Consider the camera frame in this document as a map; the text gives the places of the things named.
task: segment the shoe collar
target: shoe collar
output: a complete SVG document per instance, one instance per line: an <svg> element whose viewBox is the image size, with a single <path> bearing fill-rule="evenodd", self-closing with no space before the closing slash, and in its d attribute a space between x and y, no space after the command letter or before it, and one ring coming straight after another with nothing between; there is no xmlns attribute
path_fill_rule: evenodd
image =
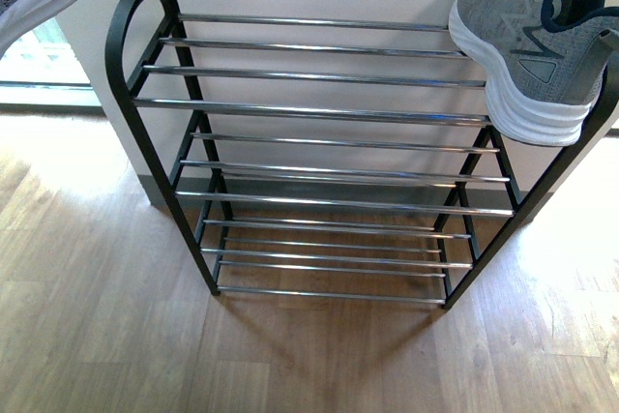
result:
<svg viewBox="0 0 619 413"><path fill-rule="evenodd" d="M553 0L544 0L541 18L543 27L550 33L568 31L597 16L619 16L619 7L604 7L604 0L594 0L593 2L597 2L598 5L594 5L593 10L571 24L561 25L557 24L553 19L554 7L552 6L552 2Z"/></svg>

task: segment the white wall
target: white wall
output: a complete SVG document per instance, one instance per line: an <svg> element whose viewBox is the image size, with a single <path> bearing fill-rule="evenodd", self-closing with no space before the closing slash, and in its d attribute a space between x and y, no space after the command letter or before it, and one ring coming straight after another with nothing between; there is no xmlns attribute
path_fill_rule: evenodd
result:
<svg viewBox="0 0 619 413"><path fill-rule="evenodd" d="M277 16L304 16L304 17L332 17L332 18L344 18L344 19L369 19L369 20L390 20L390 21L411 21L419 23L434 23L434 24L446 24L447 16L451 4L454 0L179 0L181 9L185 13L210 13L210 14L237 14L237 15L277 15ZM65 31L67 38L74 47L75 53L79 60L82 62L84 69L89 75L92 84L101 99L103 109L115 128L118 136L121 139L124 147L126 148L129 157L135 167L138 174L148 174L148 170L141 159L139 151L137 150L133 139L129 133L129 130L113 100L108 88L107 80L104 73L103 63L103 46L105 36L107 33L107 27L112 16L112 12L117 4L118 0L79 0L73 6L65 10L58 17L58 20ZM132 38L144 37L144 32L150 35L148 25L155 25L153 19L157 12L156 2L151 2L151 5L146 7L143 11L143 15L136 19L136 26L132 31L132 35L129 38L129 44L133 45L138 41L134 41ZM619 0L608 0L607 5L619 5ZM213 31L213 34L227 35L228 31L217 32ZM280 36L273 37L272 32L265 31L260 28L252 28L247 33L243 33L246 39L280 39ZM281 33L285 38L293 33L288 31ZM434 42L430 43L430 46L441 46L445 43L444 40L436 40L436 35L432 36ZM318 44L328 44L334 42L348 42L349 44L358 44L366 40L366 36L361 33L354 33L350 30L344 31L325 31L321 30L318 35L314 35L310 38L312 42ZM411 39L410 35L400 32L378 33L374 36L374 43L376 45L388 45L388 46L415 46L418 39ZM138 46L130 46L129 54L132 50L135 51ZM231 54L226 55L220 62L209 62L209 64L223 64L226 66L234 66L235 63L240 62L255 62L252 66L257 68L272 68L287 66L289 64L283 63L285 61L295 61L298 57L291 56L290 58L277 58L273 61L269 61L268 66L258 64L258 59L254 54L238 55ZM304 55L305 60L300 66L305 71L329 71L321 68L312 68L316 63L315 58L307 58ZM446 76L446 77L483 77L481 69L477 66L469 66L465 68L460 67L460 63L454 64L445 62L428 63L425 62L422 68L418 65L406 65L404 61L400 59L385 61L385 60L372 60L367 62L360 60L353 60L352 64L346 64L338 59L330 59L329 66L335 72L343 73L358 73L358 74L385 74L385 75L406 75L406 74L422 74L427 76ZM388 104L391 108L406 110L411 109L411 102L415 104L413 108L420 108L422 110L439 110L439 111L452 111L452 112L470 112L470 113L484 113L485 107L483 104L483 98L479 93L472 91L466 91L463 93L455 93L453 91L445 90L428 90L428 89L400 89L392 86L361 86L363 89L352 89L346 85L341 84L325 84L314 86L311 89L300 83L276 83L273 82L254 82L249 86L243 86L238 81L212 81L208 85L208 95L212 99L230 99L235 98L240 102L268 102L268 95L273 94L280 97L282 103L298 103L315 106L330 106L331 101L338 100L344 102L344 104L350 107L370 107L376 106L376 101L380 104ZM167 84L159 86L153 86L147 90L147 93L152 93L153 96L164 95L170 91ZM165 160L165 164L169 166L171 159L178 146L178 133L184 127L185 116L177 117L169 111L146 111L143 113L147 121L149 128L153 129L153 136L158 148L162 151L162 157ZM282 135L286 133L299 134L306 131L310 135L314 129L307 126L307 123L303 122L288 122L280 120L278 124L282 131ZM237 120L239 125L238 131L256 131L260 133L262 131L267 132L269 129L256 127L256 125L242 120ZM333 134L340 133L342 131L341 124L327 125L328 131ZM392 135L393 130L385 128L372 128L360 126L358 128L360 132L368 131L369 135L385 136ZM432 138L435 142L443 143L459 143L467 144L472 142L472 135L469 133L461 133L459 130L438 130L434 131ZM399 132L399 136L407 136L410 134L410 128L400 128L396 131ZM411 139L415 140L414 135L411 134ZM540 170L547 164L549 157L554 153L553 150L536 149L532 147L524 147L520 144L510 143L511 155L513 157L513 163L516 168L516 172L519 174L519 181L524 189L529 189L534 182ZM264 155L263 148L255 148L254 151L249 150L239 155L237 149L230 146L229 149L223 149L229 153L224 154L226 157L237 157L238 161L252 162L256 161L259 157ZM365 153L361 152L347 152L347 155L334 154L333 156L321 156L317 162L323 165L335 165L339 166L345 163L345 161L363 162L368 167L372 168L385 168L390 169L394 167L407 167L411 169L427 169L428 171L440 171L444 169L450 169L450 166L455 163L453 159L442 158L435 159L429 158L425 154L420 153L407 153L407 154L390 154L385 156L385 153L373 154L371 157L367 157ZM291 155L287 152L270 153L269 156L274 160L283 156L285 160L295 162L297 160L296 155ZM481 172L493 173L494 170L490 164L480 166Z"/></svg>

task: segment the gray sneaker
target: gray sneaker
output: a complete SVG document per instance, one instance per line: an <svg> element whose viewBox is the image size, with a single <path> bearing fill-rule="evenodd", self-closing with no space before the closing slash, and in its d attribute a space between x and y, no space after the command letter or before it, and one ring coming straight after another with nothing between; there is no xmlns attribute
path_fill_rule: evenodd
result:
<svg viewBox="0 0 619 413"><path fill-rule="evenodd" d="M578 140L600 94L612 48L596 39L619 29L619 8L605 8L604 0L456 0L449 29L486 69L486 105L497 130L565 146Z"/></svg>

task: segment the black metal frame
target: black metal frame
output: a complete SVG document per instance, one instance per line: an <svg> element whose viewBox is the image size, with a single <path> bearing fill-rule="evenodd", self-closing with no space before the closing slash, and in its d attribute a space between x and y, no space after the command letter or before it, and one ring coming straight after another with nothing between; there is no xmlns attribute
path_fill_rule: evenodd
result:
<svg viewBox="0 0 619 413"><path fill-rule="evenodd" d="M144 156L144 160L162 193L165 204L170 210L173 219L176 221L183 238L188 246L192 257L206 281L209 289L214 295L218 295L223 291L244 291L244 292L261 292L270 294L291 294L291 295L310 295L310 296L326 296L326 297L344 297L344 298L371 298L374 300L390 300L404 301L415 303L432 303L443 305L444 308L450 308L462 293L471 285L473 280L486 267L491 258L497 254L505 242L512 236L516 229L539 210L545 202L546 194L552 186L577 162L577 159L586 153L592 139L604 126L610 115L613 113L617 100L619 99L619 66L616 58L613 56L608 65L608 71L605 74L604 90L599 98L599 101L594 106L593 110L587 117L583 125L582 135L580 140L569 147L563 148L556 156L554 161L541 176L534 188L526 197L522 198L514 171L512 170L505 145L500 133L491 125L491 122L484 115L428 115L423 113L407 113L407 114L392 114L385 111L354 111L354 110L309 110L292 107L266 107L263 105L251 104L225 104L225 103L210 103L204 100L198 82L198 76L227 76L227 77L250 77L261 79L305 79L305 80L328 80L335 82L358 82L358 83L379 83L387 85L416 85L430 87L466 87L483 89L484 84L481 81L440 81L428 79L412 79L412 78L383 78L375 76L356 76L356 75L333 75L333 74L300 74L300 73L285 73L271 71L238 71L238 70L212 70L201 69L194 65L191 53L192 46L212 46L219 48L254 48L260 50L307 50L316 51L316 47L308 48L302 45L281 45L281 44L251 44L251 43L232 43L232 42L212 42L212 41L192 41L187 39L187 33L184 27L184 21L218 21L218 22L237 22L237 23L257 23L257 24L293 24L293 25L313 25L327 27L355 27L369 29L393 29L399 31L442 31L444 27L428 26L428 25L411 25L405 23L387 23L387 22L365 22L365 21L339 21L339 20L309 20L309 19L294 19L294 18L263 18L263 17L248 17L248 16L222 16L222 15L182 15L179 10L177 0L160 0L164 10L164 18L157 28L155 34L148 43L144 53L142 54L137 66L133 70L130 78L125 79L123 70L123 49L124 43L131 23L133 14L144 0L121 0L120 4L112 18L109 35L105 46L105 65L108 75L108 80L116 98L120 109L127 120L129 128L132 131L133 137ZM180 66L178 67L161 67L156 65L157 58L165 46L174 46ZM424 57L432 56L436 58L457 58L465 59L466 57L461 52L425 52L419 50L383 50L383 49L368 49L359 47L322 47L323 52L329 53L367 53L381 55L396 55L396 56L411 56ZM154 100L142 99L139 93L150 74L178 74L185 79L190 99L188 101L171 101L171 100ZM140 117L138 108L142 107L164 107L164 108L182 108L191 109L192 116L187 125L183 140L181 142L175 163L168 174L162 166L157 151L152 143L152 140L147 132L146 127ZM397 121L410 122L414 124L431 124L431 125L449 125L449 126L467 126L480 128L479 135L471 148L454 148L454 147L405 147L405 144L400 148L412 150L453 150L467 153L466 160L459 172L459 175L453 176L453 182L450 184L451 190L446 201L440 206L427 205L409 205L399 203L376 203L376 202L359 202L359 201L339 201L339 200L308 200L304 198L285 198L272 197L268 195L242 195L230 193L226 185L226 176L234 177L234 166L222 163L218 154L216 140L225 139L225 135L212 134L211 125L209 122L209 112L218 114L259 114L269 117L305 117L305 118L328 118L347 121ZM178 184L181 179L183 168L192 163L188 161L188 153L195 140L201 140L204 150L208 157L208 162L202 163L203 166L211 169L211 178L204 192L178 192ZM248 141L256 141L257 139L246 138ZM323 144L323 145L350 145L347 141L311 141L311 140L280 140L271 139L272 142L283 143L306 143L306 144ZM481 156L485 153L495 154L496 161L500 167L502 178L498 179L483 179L483 177L473 176L473 171L478 164ZM269 167L262 166L263 175L266 178L274 180L297 178L300 180L314 180L319 182L337 183L346 178L346 176L356 177L349 180L355 184L367 184L364 177L370 179L378 177L390 176L393 178L397 175L403 176L413 181L423 181L428 184L442 186L445 180L441 177L436 179L427 179L425 175L419 173L386 173L386 172L345 172L337 170L316 170L314 168L304 171L305 168L300 167ZM225 174L224 170L231 170L231 174ZM252 170L255 167L245 166L245 170ZM509 197L512 205L512 211L475 208L471 207L466 186L468 182L501 182L505 185L506 194ZM195 230L192 230L188 220L181 208L178 197L188 195L194 198L203 199L202 210L198 219ZM211 220L210 214L212 211L213 202L218 202L223 211L223 220ZM278 203L288 204L291 206L306 205L326 205L336 207L350 207L356 209L370 209L377 211L384 210L400 210L403 212L426 213L437 215L433 227L418 227L405 228L403 226L382 225L382 224L365 224L363 227L356 223L346 222L329 222L329 221L293 221L293 220L272 220L272 219L243 219L236 218L232 211L232 202L263 202L266 204ZM453 215L462 216L465 234L454 234L444 232L448 219ZM503 227L494 236L489 245L483 250L479 244L474 217L478 216L498 216L507 218ZM202 249L200 244L205 234L206 228L209 226L221 227L220 243L216 249ZM279 230L315 230L315 231L335 231L335 232L353 232L360 234L375 234L382 233L386 235L400 235L410 237L425 237L429 240L434 240L436 250L425 250L431 254L438 255L438 261L414 261L414 260L399 260L389 258L366 259L354 256L323 256L309 254L290 254L290 253L270 253L270 252L250 252L250 251L235 251L226 248L228 242L246 242L246 243L270 243L270 244L287 244L285 241L259 241L252 239L243 239L238 237L229 237L231 228L233 227L262 227ZM466 239L468 249L471 254L471 263L455 263L448 259L446 251L446 240L449 239ZM314 247L326 247L329 244L313 244ZM344 249L355 250L360 249L359 246L336 245ZM403 248L390 247L366 247L366 249L376 249L377 251L405 251ZM213 267L213 272L210 271L206 264L203 253L215 254L216 261ZM390 269L381 270L354 270L350 268L314 267L314 266L298 266L290 264L269 264L268 262L242 262L234 260L225 260L226 255L232 256L264 256L265 258L280 258L280 259L301 259L301 260L324 260L327 262L336 261L338 263L371 263L372 265L386 264L405 264L413 266L429 267L430 270L437 269L439 272L434 273L409 273L402 271L394 271ZM444 286L444 297L437 298L417 298L417 297L400 297L400 296L382 296L382 295L358 295L358 294L336 294L330 292L308 292L305 290L278 290L278 289L259 289L238 287L235 285L218 284L220 278L221 266L251 266L265 269L289 269L302 270L311 269L314 271L331 271L331 272L353 272L353 273L372 273L386 275L403 275L407 277L433 277L441 278ZM468 270L459 283L453 287L452 270L464 269Z"/></svg>

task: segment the shelf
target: shelf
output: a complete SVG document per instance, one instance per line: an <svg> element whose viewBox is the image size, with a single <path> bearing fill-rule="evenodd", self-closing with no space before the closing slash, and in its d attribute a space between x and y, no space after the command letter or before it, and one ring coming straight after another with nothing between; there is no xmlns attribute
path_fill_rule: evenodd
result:
<svg viewBox="0 0 619 413"><path fill-rule="evenodd" d="M445 26L193 15L181 13L177 0L160 0L163 20L138 65L130 74L125 74L125 38L133 14L143 1L121 0L112 20L105 49L110 88L193 260L214 295L247 292L372 299L440 305L448 309L517 228L541 208L550 188L581 157L615 111L619 99L619 73L616 71L619 66L613 57L604 91L585 121L581 139L574 146L563 148L537 184L523 196L502 136L485 114L402 111L389 108L386 102L374 102L371 109L351 108L339 103L339 92L349 92L346 90L323 95L319 102L307 104L298 104L300 99L283 103L285 96L274 96L278 99L262 103L237 102L234 98L229 101L210 99L203 93L204 89L210 89L209 83L216 82L220 89L228 86L227 89L232 90L241 82L239 80L254 82L255 79L289 81L292 86L301 86L298 93L302 96L308 86L325 82L335 86L345 84L346 89L350 85L377 84L419 87L429 89L428 92L484 91L486 84L479 79L417 77L408 75L407 69L402 67L398 68L397 76L300 72L272 70L273 61L266 58L296 57L301 62L296 62L294 68L305 68L307 63L303 57L309 56L313 66L319 63L320 57L327 57L325 64L331 63L327 62L329 57L360 60L363 56L394 59L399 64L406 60L447 60L457 66L470 62L456 49L309 44L310 41L299 41L295 35L287 36L281 29L343 28L445 37L448 32ZM186 22L277 28L272 40L257 40L252 36L210 37L208 27L196 29L204 37L188 37ZM159 63L165 49L176 52L178 65ZM201 62L196 65L194 60L193 53L197 51L197 58L203 59L204 54L208 54L210 59L228 50L260 54L265 57L265 68L204 66ZM251 63L255 59L256 56L252 56ZM189 97L146 95L145 83L163 76L179 79ZM483 98L481 93L475 95ZM163 169L140 114L153 108L166 109L170 114L181 110L185 115L187 111L191 113L169 172ZM212 126L212 115L217 115L216 127ZM244 118L245 126L236 124L238 117ZM247 127L248 119L260 121L261 128L270 132L242 131L240 128ZM312 122L312 126L309 133L290 135L280 130L282 120L278 119ZM329 121L337 122L348 135L322 132L322 126ZM359 123L393 125L390 128L406 125L410 132L402 136L402 133L393 131L391 134L383 128L382 132L357 133ZM467 132L467 136L462 137L467 140L461 144L444 143L440 135L446 131ZM389 137L381 138L385 133L389 133ZM417 140L417 135L429 140ZM248 148L255 149L253 158L247 155ZM322 156L330 151L339 151L345 163L323 164ZM346 153L354 153L356 157L343 155ZM393 165L380 169L371 163L359 164L369 153L375 157L377 153L385 157L393 153L407 154L410 160L420 154L459 159L443 163L442 172L435 172L439 171L438 166L436 170L426 171L407 166L393 168ZM282 154L287 160L273 162ZM263 156L262 160L256 160L258 156ZM490 161L499 174L480 173L481 159ZM201 173L202 188L189 189L183 184L188 171L192 175ZM472 185L494 186L511 208L496 208L487 204L486 199L473 202L469 190ZM432 195L424 197L426 190ZM398 199L385 197L385 192L396 194ZM188 220L192 215L182 207L188 204L198 205L200 209L195 228L190 227ZM496 231L490 234L485 230L480 234L479 221L488 220L497 225ZM298 288L289 288L291 283ZM355 288L355 283L363 285ZM376 291L368 293L368 288Z"/></svg>

